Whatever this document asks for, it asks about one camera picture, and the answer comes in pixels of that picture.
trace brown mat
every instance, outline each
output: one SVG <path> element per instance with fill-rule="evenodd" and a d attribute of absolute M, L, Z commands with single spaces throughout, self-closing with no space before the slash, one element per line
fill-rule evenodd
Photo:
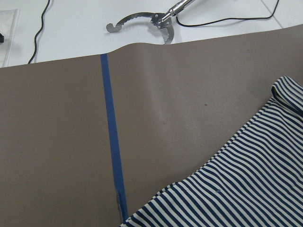
<path fill-rule="evenodd" d="M 108 54 L 129 215 L 303 83 L 303 26 Z M 0 69 L 0 226 L 117 226 L 98 55 Z"/>

